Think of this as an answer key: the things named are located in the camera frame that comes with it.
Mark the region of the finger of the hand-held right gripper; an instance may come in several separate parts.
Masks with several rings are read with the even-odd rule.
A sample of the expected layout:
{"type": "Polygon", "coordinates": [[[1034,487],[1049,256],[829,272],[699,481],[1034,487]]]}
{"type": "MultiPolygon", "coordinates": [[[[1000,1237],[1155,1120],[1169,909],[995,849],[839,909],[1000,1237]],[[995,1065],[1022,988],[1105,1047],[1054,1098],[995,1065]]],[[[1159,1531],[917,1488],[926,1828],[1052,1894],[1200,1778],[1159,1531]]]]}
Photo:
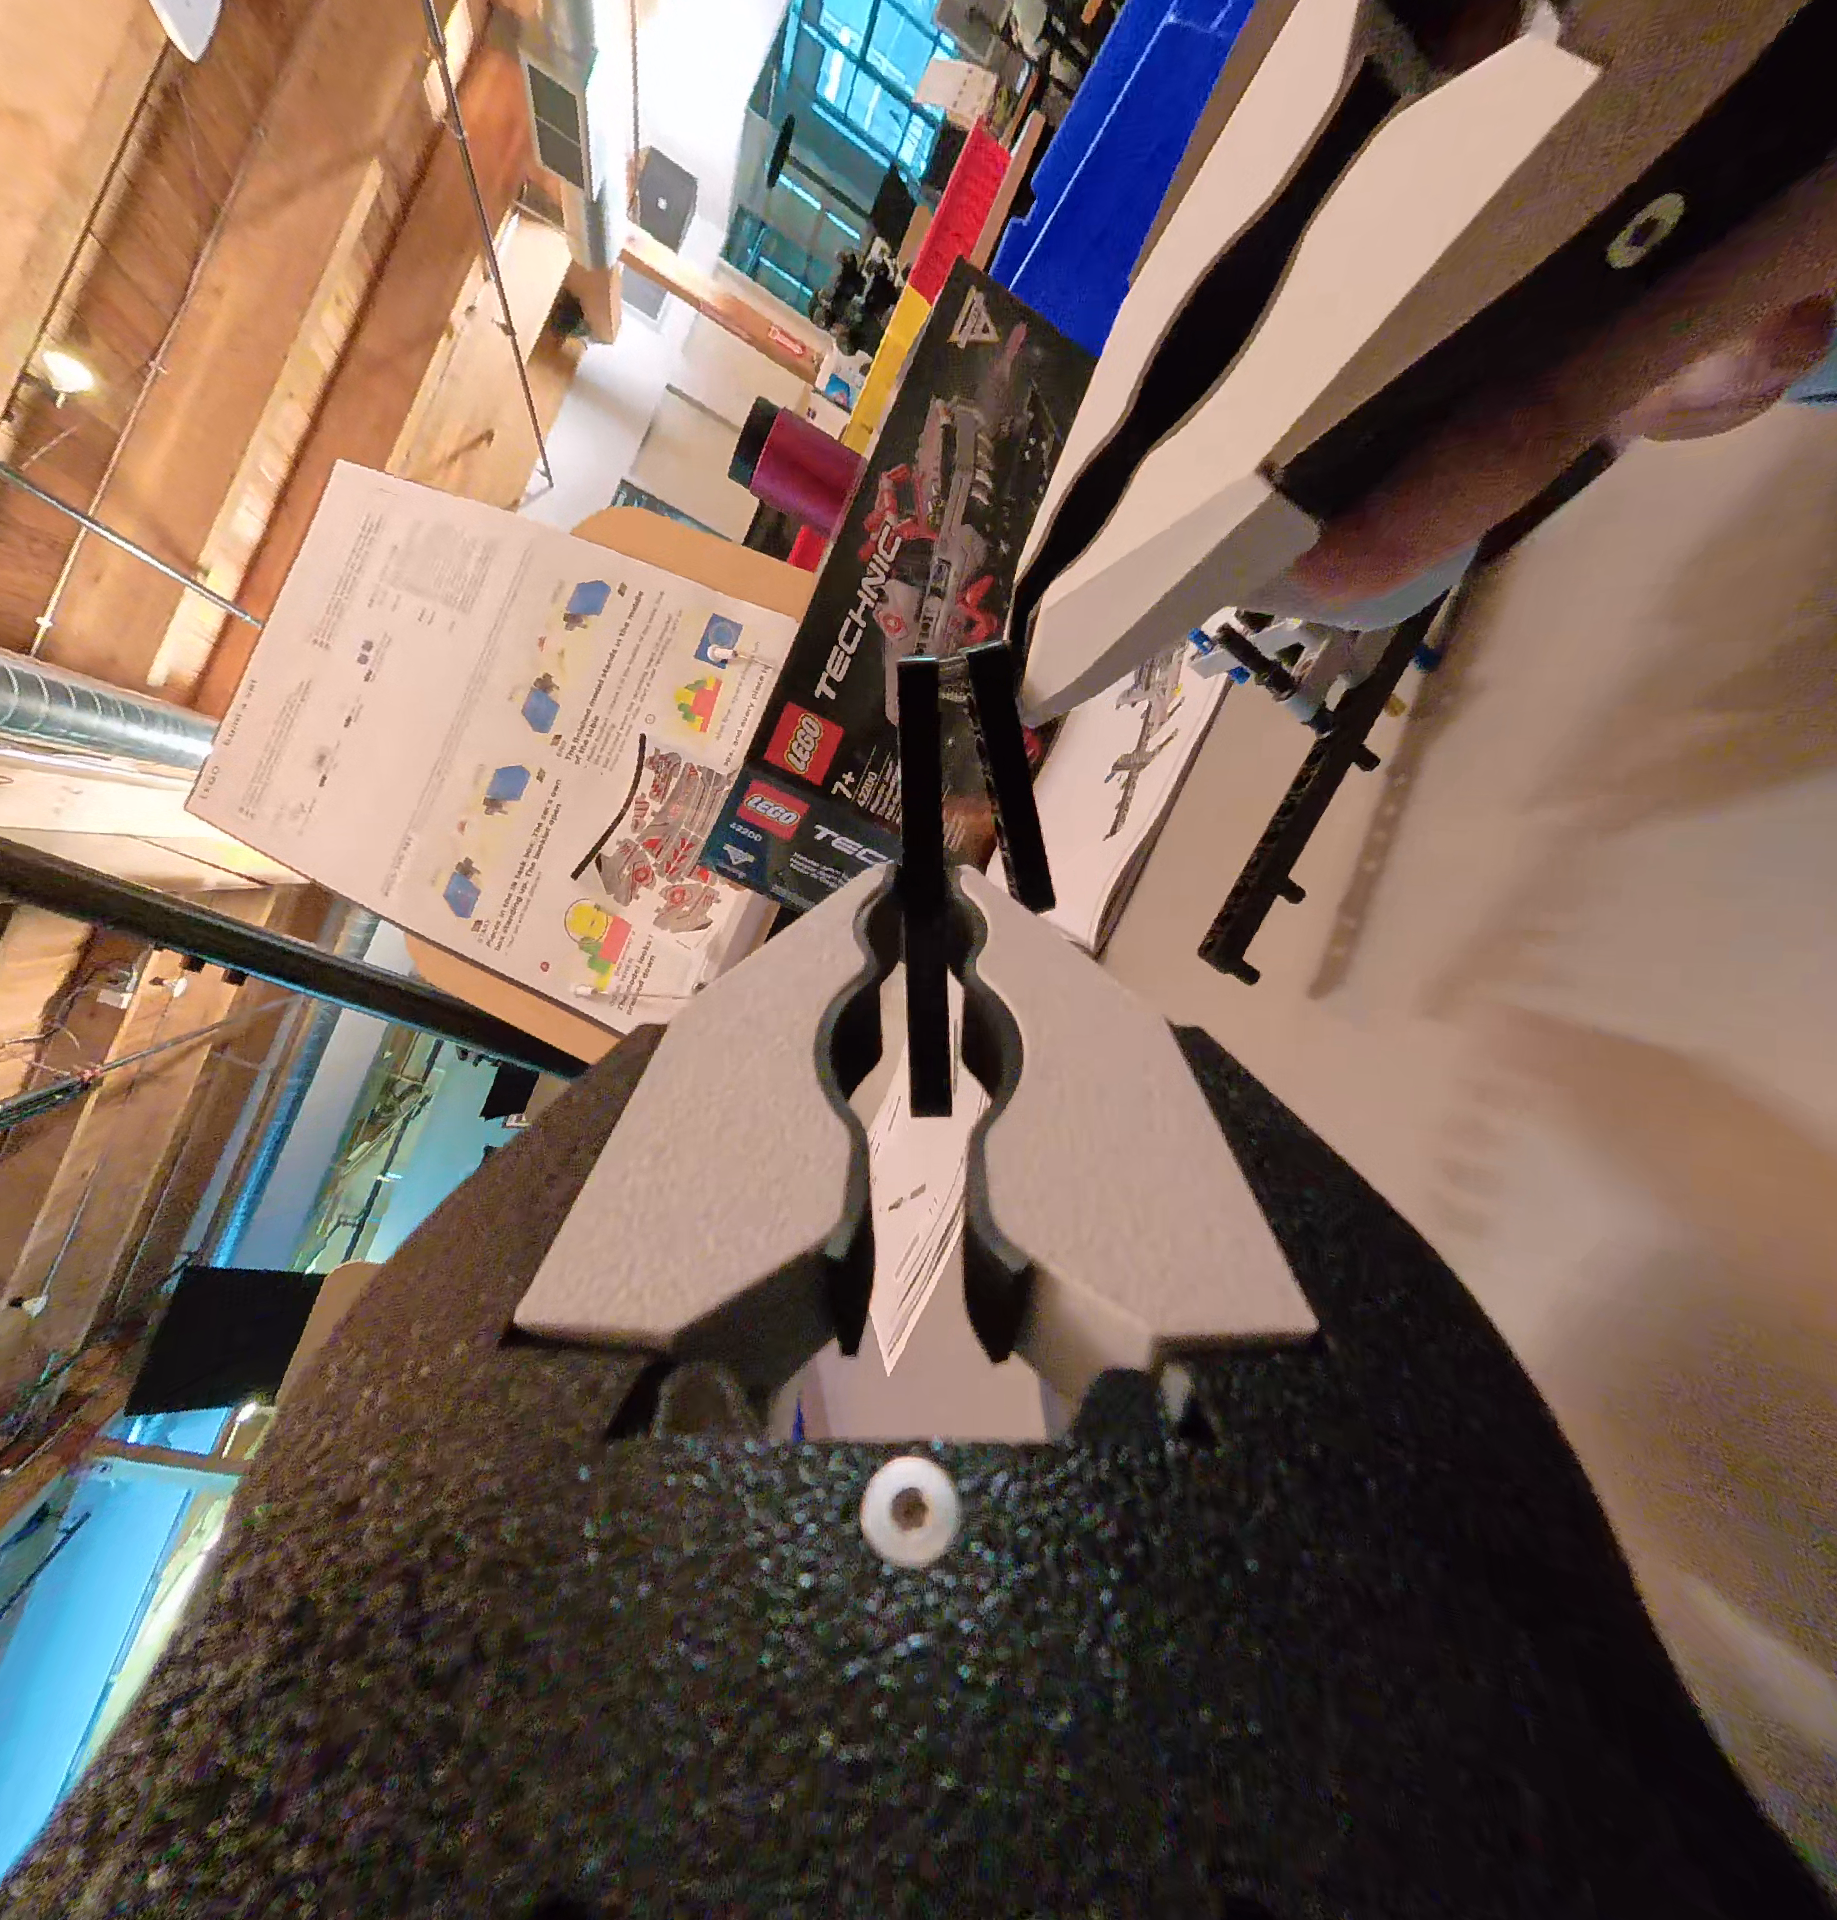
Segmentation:
{"type": "MultiPolygon", "coordinates": [[[[1272,589],[1306,554],[1324,522],[1306,515],[1270,481],[1270,462],[1301,419],[1324,433],[1325,393],[1382,372],[1368,347],[1410,293],[1427,317],[1444,317],[1449,291],[1427,293],[1425,276],[1469,218],[1598,80],[1598,68],[1568,52],[1554,30],[1516,30],[1482,61],[1449,76],[1410,32],[1410,102],[1397,109],[1340,175],[1298,251],[1235,372],[1192,424],[1192,451],[1211,424],[1272,434],[1259,479],[1292,508],[1301,528],[1251,511],[1217,549],[1236,561],[1235,601],[1272,589]]],[[[1167,639],[1025,639],[1025,715],[1052,718],[1092,699],[1167,639]]]]}
{"type": "Polygon", "coordinates": [[[1272,434],[1211,424],[1219,385],[1262,323],[1303,231],[1378,126],[1410,102],[1410,28],[1389,6],[1259,6],[1077,407],[1025,541],[1015,639],[1172,639],[1244,589],[1217,560],[1259,505],[1272,434]]]}

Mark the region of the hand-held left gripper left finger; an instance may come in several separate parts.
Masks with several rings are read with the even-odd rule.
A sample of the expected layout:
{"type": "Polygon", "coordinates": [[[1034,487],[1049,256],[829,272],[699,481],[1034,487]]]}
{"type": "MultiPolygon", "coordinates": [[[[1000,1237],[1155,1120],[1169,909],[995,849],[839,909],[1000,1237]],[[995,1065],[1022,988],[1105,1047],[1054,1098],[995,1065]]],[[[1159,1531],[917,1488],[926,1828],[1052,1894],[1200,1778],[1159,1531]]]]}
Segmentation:
{"type": "Polygon", "coordinates": [[[853,1093],[882,1060],[895,880],[867,868],[666,1024],[515,1334],[719,1367],[763,1403],[823,1349],[858,1353],[874,1245],[853,1093]]]}

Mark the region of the black thin toy beam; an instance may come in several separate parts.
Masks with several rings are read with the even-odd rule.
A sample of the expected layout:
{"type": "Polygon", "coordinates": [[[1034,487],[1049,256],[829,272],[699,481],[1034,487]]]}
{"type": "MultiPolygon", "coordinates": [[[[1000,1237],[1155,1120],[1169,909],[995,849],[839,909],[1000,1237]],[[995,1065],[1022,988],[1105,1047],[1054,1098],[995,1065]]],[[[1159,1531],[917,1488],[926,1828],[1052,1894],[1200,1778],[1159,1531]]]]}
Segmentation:
{"type": "Polygon", "coordinates": [[[1054,883],[1031,788],[1010,647],[1001,639],[987,639],[963,649],[962,662],[1006,891],[1029,912],[1049,912],[1054,883]]]}

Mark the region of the grey black toy brick assembly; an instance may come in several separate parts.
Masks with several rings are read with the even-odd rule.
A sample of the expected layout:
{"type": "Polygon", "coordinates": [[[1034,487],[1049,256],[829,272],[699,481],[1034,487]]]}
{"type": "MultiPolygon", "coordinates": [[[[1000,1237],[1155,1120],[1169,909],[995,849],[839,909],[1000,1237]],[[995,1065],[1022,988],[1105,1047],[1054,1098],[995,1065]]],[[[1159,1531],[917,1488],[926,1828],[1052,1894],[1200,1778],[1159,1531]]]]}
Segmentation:
{"type": "Polygon", "coordinates": [[[1244,619],[1217,633],[1235,666],[1311,734],[1311,747],[1197,949],[1210,969],[1243,985],[1259,979],[1251,944],[1276,909],[1306,900],[1298,862],[1345,777],[1378,771],[1368,735],[1406,672],[1437,666],[1464,596],[1463,585],[1449,587],[1377,633],[1244,619]]]}

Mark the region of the person's right hand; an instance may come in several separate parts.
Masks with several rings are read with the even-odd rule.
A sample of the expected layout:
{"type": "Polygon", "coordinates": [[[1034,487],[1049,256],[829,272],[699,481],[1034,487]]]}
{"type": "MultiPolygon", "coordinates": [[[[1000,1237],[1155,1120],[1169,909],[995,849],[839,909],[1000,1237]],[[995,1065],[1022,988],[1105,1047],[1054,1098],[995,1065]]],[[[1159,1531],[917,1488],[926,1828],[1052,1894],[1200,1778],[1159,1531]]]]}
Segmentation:
{"type": "Polygon", "coordinates": [[[1289,565],[1283,585],[1316,616],[1344,622],[1453,565],[1527,508],[1585,451],[1632,442],[1697,442],[1771,412],[1832,348],[1837,295],[1793,302],[1697,360],[1665,343],[1670,375],[1644,398],[1627,395],[1606,348],[1585,352],[1520,400],[1487,400],[1449,424],[1378,490],[1330,518],[1289,565]]]}

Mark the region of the blue storage bin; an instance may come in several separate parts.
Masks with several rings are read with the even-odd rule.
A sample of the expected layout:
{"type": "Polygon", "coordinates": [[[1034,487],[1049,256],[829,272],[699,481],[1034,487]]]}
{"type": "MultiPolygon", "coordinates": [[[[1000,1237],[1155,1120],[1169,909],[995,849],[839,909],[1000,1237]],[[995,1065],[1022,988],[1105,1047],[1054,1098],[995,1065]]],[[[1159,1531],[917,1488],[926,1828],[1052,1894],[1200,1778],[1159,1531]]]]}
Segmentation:
{"type": "Polygon", "coordinates": [[[1129,3],[1031,164],[992,279],[1101,353],[1250,3],[1129,3]]]}

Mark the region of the red storage bin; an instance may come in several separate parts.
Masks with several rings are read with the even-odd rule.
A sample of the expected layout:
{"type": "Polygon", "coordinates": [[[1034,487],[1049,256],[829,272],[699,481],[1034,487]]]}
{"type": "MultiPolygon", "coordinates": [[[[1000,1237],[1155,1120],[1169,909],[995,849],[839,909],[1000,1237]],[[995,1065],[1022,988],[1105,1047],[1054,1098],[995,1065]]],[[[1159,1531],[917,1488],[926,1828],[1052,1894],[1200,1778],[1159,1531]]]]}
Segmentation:
{"type": "Polygon", "coordinates": [[[1001,195],[1010,160],[1004,142],[982,123],[967,130],[959,160],[907,272],[907,288],[929,305],[939,299],[954,266],[976,251],[978,232],[1001,195]]]}

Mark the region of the tan panel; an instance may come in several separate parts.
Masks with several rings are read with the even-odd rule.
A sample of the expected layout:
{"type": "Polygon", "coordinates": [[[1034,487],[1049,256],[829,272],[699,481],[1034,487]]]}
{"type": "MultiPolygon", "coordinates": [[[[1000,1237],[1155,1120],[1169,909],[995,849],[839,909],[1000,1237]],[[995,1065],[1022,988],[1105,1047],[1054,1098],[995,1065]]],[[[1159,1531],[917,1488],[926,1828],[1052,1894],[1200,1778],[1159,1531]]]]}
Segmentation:
{"type": "Polygon", "coordinates": [[[299,1397],[299,1389],[317,1363],[320,1349],[328,1342],[330,1334],[349,1316],[349,1311],[356,1306],[370,1282],[381,1273],[381,1268],[381,1260],[343,1260],[318,1277],[320,1286],[317,1287],[300,1339],[276,1392],[277,1408],[299,1397]]]}

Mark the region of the yellow storage bin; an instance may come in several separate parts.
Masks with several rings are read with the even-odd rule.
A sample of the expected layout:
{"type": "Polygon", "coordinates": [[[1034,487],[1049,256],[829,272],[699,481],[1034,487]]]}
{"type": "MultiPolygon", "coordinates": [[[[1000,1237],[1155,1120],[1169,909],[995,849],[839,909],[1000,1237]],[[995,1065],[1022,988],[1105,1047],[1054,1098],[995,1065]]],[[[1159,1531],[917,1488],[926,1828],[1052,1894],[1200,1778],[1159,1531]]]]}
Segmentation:
{"type": "Polygon", "coordinates": [[[872,357],[871,370],[866,372],[863,390],[839,434],[843,444],[858,455],[871,452],[874,444],[874,434],[882,428],[887,405],[897,395],[897,381],[905,372],[910,348],[915,347],[929,318],[930,302],[926,302],[917,288],[905,286],[890,312],[882,341],[872,357]]]}

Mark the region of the open instruction booklet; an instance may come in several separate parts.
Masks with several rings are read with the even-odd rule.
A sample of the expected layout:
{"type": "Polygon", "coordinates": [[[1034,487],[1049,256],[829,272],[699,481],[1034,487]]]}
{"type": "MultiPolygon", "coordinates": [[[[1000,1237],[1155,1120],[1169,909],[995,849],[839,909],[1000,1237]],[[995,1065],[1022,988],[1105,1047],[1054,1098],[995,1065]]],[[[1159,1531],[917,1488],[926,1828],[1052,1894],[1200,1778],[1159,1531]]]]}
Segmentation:
{"type": "MultiPolygon", "coordinates": [[[[1047,924],[1101,958],[1178,783],[1203,743],[1225,676],[1200,672],[1176,642],[1064,715],[1039,767],[1038,804],[1054,906],[1047,924]]],[[[962,1229],[963,1154],[987,1093],[954,1065],[954,1111],[915,1119],[907,1058],[867,1127],[874,1274],[867,1325],[882,1368],[897,1367],[962,1229]]]]}

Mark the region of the black toy set box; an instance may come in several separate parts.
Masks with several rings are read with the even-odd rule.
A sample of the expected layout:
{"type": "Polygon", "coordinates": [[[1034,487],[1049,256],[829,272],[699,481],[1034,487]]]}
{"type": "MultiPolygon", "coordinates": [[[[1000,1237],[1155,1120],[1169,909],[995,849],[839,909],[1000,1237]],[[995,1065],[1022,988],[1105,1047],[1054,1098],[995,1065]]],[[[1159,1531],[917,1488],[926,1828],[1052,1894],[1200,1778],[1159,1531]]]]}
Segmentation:
{"type": "Polygon", "coordinates": [[[1095,360],[957,261],[905,353],[809,606],[705,840],[705,868],[806,912],[900,854],[897,662],[939,667],[943,848],[995,815],[962,656],[1001,639],[1025,541],[1095,360]]]}

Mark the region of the black metal bar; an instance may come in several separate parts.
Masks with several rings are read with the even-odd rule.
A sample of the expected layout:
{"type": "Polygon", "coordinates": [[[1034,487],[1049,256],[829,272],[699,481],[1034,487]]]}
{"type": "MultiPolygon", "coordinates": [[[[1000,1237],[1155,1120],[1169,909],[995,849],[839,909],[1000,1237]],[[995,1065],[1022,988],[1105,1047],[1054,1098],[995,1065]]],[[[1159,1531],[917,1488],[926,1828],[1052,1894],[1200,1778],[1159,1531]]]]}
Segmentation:
{"type": "Polygon", "coordinates": [[[137,936],[224,972],[241,972],[330,1006],[403,1022],[468,1052],[573,1081],[585,1062],[422,979],[376,969],[208,906],[100,876],[80,862],[0,837],[0,896],[47,912],[137,936]]]}

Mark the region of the maroon tumbler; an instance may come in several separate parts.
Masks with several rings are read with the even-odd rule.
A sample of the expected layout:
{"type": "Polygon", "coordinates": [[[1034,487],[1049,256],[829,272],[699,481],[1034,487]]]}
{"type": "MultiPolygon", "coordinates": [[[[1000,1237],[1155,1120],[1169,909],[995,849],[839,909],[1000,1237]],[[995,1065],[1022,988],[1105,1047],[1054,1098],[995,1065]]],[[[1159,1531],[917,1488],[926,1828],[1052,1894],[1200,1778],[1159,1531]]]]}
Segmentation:
{"type": "Polygon", "coordinates": [[[729,479],[823,539],[839,528],[863,457],[796,412],[753,398],[731,451],[729,479]]]}

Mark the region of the wooden board with instruction poster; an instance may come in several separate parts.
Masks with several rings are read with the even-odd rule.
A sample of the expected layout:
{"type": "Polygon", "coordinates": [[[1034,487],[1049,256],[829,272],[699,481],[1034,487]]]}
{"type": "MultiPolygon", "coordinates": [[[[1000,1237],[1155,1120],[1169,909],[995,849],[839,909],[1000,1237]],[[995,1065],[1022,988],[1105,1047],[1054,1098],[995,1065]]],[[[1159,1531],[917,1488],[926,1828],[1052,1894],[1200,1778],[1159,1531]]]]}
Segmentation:
{"type": "Polygon", "coordinates": [[[540,1022],[626,1034],[768,924],[705,840],[809,587],[653,513],[597,528],[338,462],[187,811],[540,1022]]]}

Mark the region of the silver ventilation duct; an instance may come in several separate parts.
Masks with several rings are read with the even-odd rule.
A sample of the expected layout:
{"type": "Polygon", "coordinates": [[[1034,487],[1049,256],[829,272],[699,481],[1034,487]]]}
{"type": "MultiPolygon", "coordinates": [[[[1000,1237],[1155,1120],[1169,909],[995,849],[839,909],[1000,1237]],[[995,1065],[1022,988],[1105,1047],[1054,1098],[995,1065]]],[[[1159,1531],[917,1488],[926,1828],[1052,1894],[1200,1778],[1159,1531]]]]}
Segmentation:
{"type": "Polygon", "coordinates": [[[213,738],[214,720],[194,710],[0,649],[0,742],[9,747],[198,775],[213,738]]]}

